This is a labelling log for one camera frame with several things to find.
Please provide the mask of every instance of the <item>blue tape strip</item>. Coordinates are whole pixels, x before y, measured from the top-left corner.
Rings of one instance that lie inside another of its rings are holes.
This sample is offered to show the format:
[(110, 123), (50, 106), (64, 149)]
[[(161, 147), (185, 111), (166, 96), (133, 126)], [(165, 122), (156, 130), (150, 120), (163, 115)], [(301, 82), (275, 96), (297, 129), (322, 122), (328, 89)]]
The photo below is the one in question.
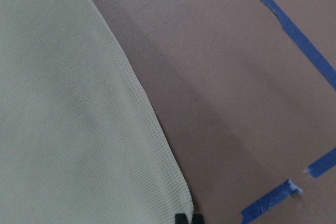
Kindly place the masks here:
[(336, 165), (336, 148), (325, 154), (319, 160), (316, 160), (310, 166), (308, 166), (308, 171), (313, 178), (317, 178), (335, 165)]
[(275, 205), (282, 202), (285, 198), (295, 193), (302, 194), (302, 190), (291, 180), (285, 181), (283, 184), (273, 189), (265, 196), (261, 197), (252, 205), (245, 208), (241, 213), (243, 216), (241, 224), (248, 224), (254, 221), (256, 218), (267, 212), (270, 208), (274, 207)]
[(278, 18), (286, 34), (336, 90), (336, 71), (273, 0), (260, 0)]

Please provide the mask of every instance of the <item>brown table surface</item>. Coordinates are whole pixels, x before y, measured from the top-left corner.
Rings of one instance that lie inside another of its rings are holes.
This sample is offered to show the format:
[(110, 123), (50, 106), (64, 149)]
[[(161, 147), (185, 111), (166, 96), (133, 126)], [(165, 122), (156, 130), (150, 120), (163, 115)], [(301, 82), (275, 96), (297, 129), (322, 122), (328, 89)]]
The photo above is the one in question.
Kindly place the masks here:
[[(158, 115), (206, 224), (292, 179), (253, 223), (336, 223), (336, 94), (259, 0), (93, 0)], [(275, 0), (336, 66), (336, 1)]]

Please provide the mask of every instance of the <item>short blue tape piece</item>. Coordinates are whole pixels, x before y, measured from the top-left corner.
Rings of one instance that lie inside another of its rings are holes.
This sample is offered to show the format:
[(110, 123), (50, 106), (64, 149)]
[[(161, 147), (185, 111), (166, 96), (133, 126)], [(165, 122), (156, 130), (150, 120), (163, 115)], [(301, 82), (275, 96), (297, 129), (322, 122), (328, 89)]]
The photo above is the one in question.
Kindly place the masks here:
[(295, 193), (302, 194), (302, 190), (297, 187), (291, 180), (285, 181), (277, 188), (270, 191), (265, 196), (245, 208), (241, 215), (243, 220), (241, 224), (248, 224), (259, 216), (263, 215), (269, 209), (282, 202), (285, 198)]
[(260, 0), (270, 11), (278, 18), (286, 34), (298, 45), (301, 51), (320, 71), (326, 80), (336, 90), (336, 71), (327, 62), (323, 55), (315, 48), (309, 39), (300, 31), (300, 29), (290, 20), (286, 13), (274, 2), (274, 0)]
[(336, 165), (336, 148), (325, 154), (319, 160), (316, 160), (310, 166), (308, 166), (308, 171), (313, 178), (317, 178), (335, 165)]

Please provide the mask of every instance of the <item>long blue tape strip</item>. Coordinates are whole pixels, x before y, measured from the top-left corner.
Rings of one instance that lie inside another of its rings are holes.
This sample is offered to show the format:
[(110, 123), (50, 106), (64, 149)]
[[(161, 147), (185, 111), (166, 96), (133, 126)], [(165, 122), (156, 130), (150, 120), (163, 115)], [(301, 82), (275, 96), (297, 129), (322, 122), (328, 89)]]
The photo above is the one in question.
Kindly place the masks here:
[(321, 176), (323, 173), (336, 165), (336, 148), (316, 160), (310, 166), (308, 171), (313, 178)]
[(265, 196), (254, 202), (252, 205), (245, 208), (241, 215), (243, 220), (241, 224), (248, 224), (254, 221), (259, 216), (263, 215), (270, 208), (282, 202), (285, 198), (295, 193), (302, 193), (302, 190), (297, 187), (291, 180), (285, 181), (277, 188), (270, 191)]
[(323, 55), (315, 48), (309, 39), (300, 31), (300, 29), (290, 20), (274, 0), (260, 0), (270, 11), (278, 18), (286, 34), (298, 45), (301, 51), (320, 71), (326, 80), (336, 90), (336, 71), (327, 62)]

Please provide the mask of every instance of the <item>cloth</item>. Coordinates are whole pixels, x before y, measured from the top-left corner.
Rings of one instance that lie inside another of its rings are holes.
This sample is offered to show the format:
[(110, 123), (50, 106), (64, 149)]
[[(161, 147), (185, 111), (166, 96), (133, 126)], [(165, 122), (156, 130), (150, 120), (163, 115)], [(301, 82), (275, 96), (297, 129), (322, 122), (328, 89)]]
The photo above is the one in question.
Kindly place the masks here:
[(0, 0), (0, 223), (173, 224), (193, 204), (91, 0)]

